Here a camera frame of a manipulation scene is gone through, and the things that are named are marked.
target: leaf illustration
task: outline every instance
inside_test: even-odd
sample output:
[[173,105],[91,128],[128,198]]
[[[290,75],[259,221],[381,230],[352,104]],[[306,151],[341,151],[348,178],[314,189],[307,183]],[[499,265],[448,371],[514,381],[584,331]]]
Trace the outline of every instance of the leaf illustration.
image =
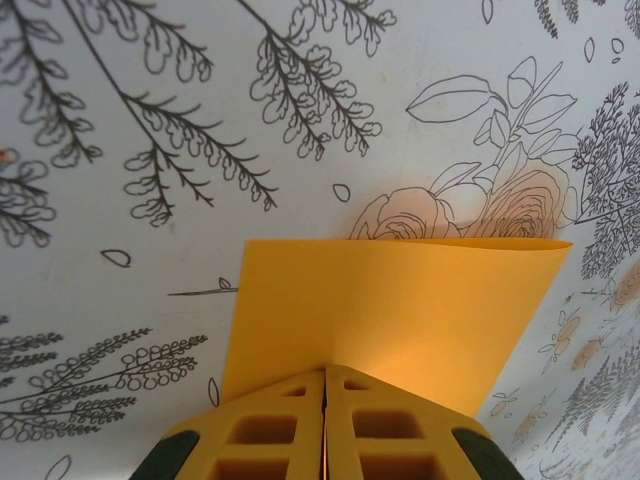
[[291,23],[289,24],[288,40],[293,45],[300,45],[311,35],[311,30],[316,24],[316,13],[312,7],[298,7],[293,11]]
[[144,62],[151,73],[160,73],[173,53],[171,37],[160,25],[149,24],[144,36]]
[[102,250],[100,255],[118,267],[129,268],[131,266],[131,255],[124,250]]
[[482,18],[489,25],[493,19],[493,0],[482,0]]
[[102,2],[102,9],[106,12],[109,23],[115,27],[120,38],[127,42],[138,40],[136,14],[130,5],[119,0],[105,0]]
[[587,63],[591,63],[595,52],[596,52],[596,44],[593,41],[593,37],[589,37],[587,41],[584,42],[584,58],[587,61]]
[[536,84],[537,65],[533,57],[525,58],[507,78],[507,99],[513,108],[529,100]]
[[27,34],[49,43],[62,43],[60,35],[46,20],[29,20],[26,23]]
[[575,135],[560,135],[552,148],[545,152],[541,160],[547,165],[557,165],[571,160],[578,148],[578,137]]
[[229,282],[229,280],[227,280],[226,278],[220,277],[218,279],[218,285],[220,285],[220,288],[222,290],[228,290],[231,288],[231,283]]
[[489,141],[491,138],[491,117],[487,118],[476,133],[476,136],[473,138],[473,143],[475,145],[483,145]]
[[351,190],[344,183],[334,183],[333,193],[342,203],[347,203],[351,199]]
[[493,111],[489,134],[491,143],[496,147],[502,148],[506,145],[507,140],[511,136],[511,124],[504,113],[498,110]]
[[627,21],[627,25],[640,40],[640,0],[627,0],[624,10],[626,12],[624,19]]
[[71,456],[65,455],[49,469],[44,480],[62,480],[71,468],[71,463]]
[[217,408],[220,405],[220,391],[218,390],[218,384],[213,377],[209,378],[209,383],[207,384],[207,395],[209,396],[211,405]]
[[0,86],[22,82],[29,65],[31,61],[24,53],[22,39],[4,38],[0,45]]
[[560,132],[561,130],[556,128],[538,136],[529,148],[529,158],[538,158],[540,155],[548,152],[560,137]]
[[480,110],[493,95],[486,80],[460,75],[429,85],[407,107],[407,113],[423,123],[456,122]]
[[529,133],[539,133],[555,123],[576,103],[571,95],[547,95],[537,100],[527,112],[524,129]]
[[493,183],[494,191],[505,185],[522,170],[527,163],[527,155],[522,148],[522,142],[518,142],[506,155],[504,163],[500,167]]
[[493,182],[495,181],[499,171],[500,169],[497,165],[490,165],[489,167],[480,170],[473,177],[473,182],[488,194],[493,190]]
[[456,183],[461,182],[468,175],[475,172],[479,167],[480,162],[473,163],[455,163],[442,172],[438,178],[436,178],[429,189],[434,195],[438,195],[442,190],[448,188]]

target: wallpaper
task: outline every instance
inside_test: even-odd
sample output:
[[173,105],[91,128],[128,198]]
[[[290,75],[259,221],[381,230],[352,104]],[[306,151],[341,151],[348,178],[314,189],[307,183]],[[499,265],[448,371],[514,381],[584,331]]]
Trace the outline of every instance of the wallpaper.
[[520,236],[575,246],[478,419],[634,478],[639,71],[639,0],[0,0],[0,477],[217,406],[249,238]]

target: folded paper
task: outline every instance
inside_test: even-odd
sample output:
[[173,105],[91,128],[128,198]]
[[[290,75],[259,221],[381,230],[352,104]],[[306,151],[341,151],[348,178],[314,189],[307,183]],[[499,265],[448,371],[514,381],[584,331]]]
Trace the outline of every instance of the folded paper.
[[252,240],[222,399],[340,364],[475,415],[570,245]]

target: black line art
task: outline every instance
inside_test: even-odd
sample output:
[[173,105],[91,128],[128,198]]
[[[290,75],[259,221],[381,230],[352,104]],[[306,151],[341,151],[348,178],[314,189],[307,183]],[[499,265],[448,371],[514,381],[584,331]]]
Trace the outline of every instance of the black line art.
[[100,255],[118,267],[129,268],[131,266],[131,255],[124,250],[102,250]]
[[[400,189],[378,197],[361,215],[352,238],[553,237],[558,226],[575,219],[577,201],[560,165],[571,160],[578,138],[557,124],[576,99],[546,93],[561,68],[559,63],[538,79],[537,61],[528,57],[508,74],[506,95],[476,75],[447,78],[422,90],[407,108],[413,118],[425,124],[449,123],[482,114],[473,143],[490,142],[498,152],[490,165],[450,166],[430,188]],[[420,222],[397,215],[385,218],[385,212],[395,208],[387,205],[399,202]],[[530,221],[532,206],[536,221]],[[416,225],[426,228],[417,231]]]
[[220,390],[218,390],[218,384],[213,377],[209,378],[209,382],[207,383],[207,396],[209,397],[211,405],[214,407],[220,405]]
[[[345,9],[347,43],[362,36],[367,43],[367,53],[372,56],[380,40],[378,29],[396,23],[392,12],[383,12],[374,20],[365,14],[368,1],[315,0],[315,8],[305,2],[294,10],[289,34],[283,36],[244,0],[236,1],[266,33],[257,50],[260,76],[250,90],[254,101],[264,102],[263,121],[267,124],[287,121],[282,140],[291,143],[301,138],[297,150],[300,158],[313,154],[320,160],[332,136],[336,140],[344,139],[347,152],[357,148],[364,157],[369,150],[367,137],[376,137],[382,131],[380,123],[365,121],[373,115],[373,106],[352,100],[357,95],[357,87],[349,80],[338,79],[342,66],[333,60],[329,47],[313,45],[304,54],[299,47],[309,40],[318,20],[322,21],[325,31],[334,28],[336,6],[340,4]],[[365,21],[364,29],[361,19]],[[331,79],[335,79],[333,85],[327,83]],[[331,134],[319,126],[324,119],[330,119]]]
[[635,185],[640,170],[640,103],[625,114],[627,82],[617,85],[596,110],[582,135],[572,166],[584,173],[575,224],[595,222],[593,243],[582,260],[583,278],[610,278],[611,272],[640,247],[640,200]]
[[44,480],[62,480],[69,472],[71,465],[73,465],[71,455],[65,455],[49,469]]
[[[8,322],[6,317],[0,320]],[[0,439],[25,442],[97,432],[107,423],[122,420],[124,410],[137,401],[136,396],[114,397],[108,392],[154,390],[180,381],[196,367],[195,358],[185,353],[204,343],[205,335],[139,347],[122,355],[120,365],[104,368],[105,359],[150,332],[149,328],[141,328],[115,335],[29,377],[27,384],[36,390],[34,393],[7,396],[6,391],[16,379],[4,377],[0,390]],[[0,372],[56,359],[56,352],[16,353],[62,340],[57,333],[0,339]]]
[[587,41],[584,43],[584,58],[587,61],[587,63],[591,63],[595,52],[596,52],[596,44],[593,41],[593,37],[589,37]]
[[547,437],[548,442],[559,432],[553,451],[574,425],[586,436],[596,414],[610,420],[622,403],[631,401],[640,388],[639,373],[640,343],[637,343],[617,359],[608,356],[589,381],[583,377],[565,402],[564,414]]
[[211,295],[214,293],[236,293],[238,291],[238,287],[232,287],[229,280],[226,278],[220,277],[218,279],[218,288],[214,288],[211,290],[198,290],[193,292],[178,292],[178,293],[167,293],[168,297],[191,297],[195,295]]
[[482,1],[482,18],[484,23],[489,25],[493,20],[493,0],[481,0]]
[[[44,12],[51,8],[50,2],[36,3]],[[124,187],[127,194],[140,197],[142,202],[131,210],[134,218],[148,218],[150,224],[157,227],[174,215],[175,205],[167,196],[170,187],[166,183],[172,175],[181,187],[193,192],[196,201],[213,206],[212,197],[204,191],[209,181],[197,180],[193,167],[184,165],[188,159],[202,157],[211,168],[220,165],[223,178],[227,181],[235,179],[240,190],[249,191],[253,202],[262,200],[265,211],[277,206],[272,197],[276,189],[265,186],[260,179],[268,170],[256,173],[248,168],[248,162],[255,160],[257,155],[247,157],[235,153],[245,139],[225,143],[211,134],[211,129],[219,122],[199,125],[191,121],[189,115],[200,108],[199,104],[177,110],[168,108],[175,97],[149,101],[149,93],[138,96],[126,93],[94,42],[106,28],[113,28],[123,41],[144,44],[143,60],[149,73],[159,75],[172,69],[183,83],[195,79],[206,82],[211,78],[213,62],[204,54],[204,47],[194,45],[180,33],[182,25],[154,15],[154,4],[133,0],[77,0],[74,6],[69,0],[61,3],[93,60],[149,140],[148,149],[125,163],[127,170],[139,176]],[[59,168],[75,167],[82,158],[92,162],[101,157],[103,153],[99,147],[83,140],[86,132],[94,130],[89,120],[77,116],[86,109],[85,101],[52,86],[52,80],[56,85],[60,80],[66,80],[67,71],[55,59],[41,58],[37,53],[36,42],[64,48],[63,36],[48,20],[23,15],[16,0],[2,2],[0,22],[12,22],[18,28],[16,37],[0,39],[0,63],[6,65],[1,72],[0,85],[24,86],[25,106],[20,121],[37,129],[34,143],[41,147],[55,146],[51,163]],[[171,148],[164,146],[167,140]]]
[[[492,395],[492,397],[493,398],[497,398],[498,399],[498,403],[496,403],[494,405],[494,407],[491,409],[491,412],[489,413],[489,415],[491,417],[497,417],[498,415],[502,414],[504,412],[505,408],[507,408],[507,406],[509,406],[510,403],[513,403],[513,402],[518,400],[518,397],[515,396],[515,394],[518,393],[518,390],[520,390],[520,389],[516,388],[509,395],[507,395],[506,393],[503,393],[503,392],[494,393]],[[512,416],[511,413],[506,413],[504,415],[504,418],[511,418],[511,416]]]
[[344,183],[334,183],[331,188],[333,188],[333,193],[336,198],[341,202],[347,203],[351,199],[351,189],[348,185]]
[[580,308],[575,309],[569,315],[564,310],[560,311],[558,316],[558,326],[560,329],[557,333],[551,335],[551,343],[544,345],[538,349],[538,353],[551,352],[548,355],[547,363],[542,369],[544,374],[552,363],[558,361],[558,357],[564,353],[571,343],[571,337],[575,334],[576,329],[580,326],[580,317],[576,316]]
[[629,25],[636,38],[640,40],[640,0],[627,0],[624,10],[624,18],[627,21],[627,25]]
[[33,185],[49,174],[39,160],[21,161],[14,149],[2,150],[0,161],[0,230],[7,245],[17,248],[31,238],[34,245],[46,247],[51,234],[44,222],[56,218],[49,206],[49,193]]

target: orange flower drawing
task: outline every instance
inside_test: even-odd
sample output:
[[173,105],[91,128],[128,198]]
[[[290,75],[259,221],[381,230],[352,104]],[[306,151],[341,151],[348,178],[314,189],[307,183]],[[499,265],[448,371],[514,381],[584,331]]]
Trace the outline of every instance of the orange flower drawing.
[[559,168],[529,160],[491,193],[484,212],[465,236],[552,238],[567,187],[566,174]]
[[351,239],[458,238],[446,205],[424,188],[403,188],[371,202],[356,222]]

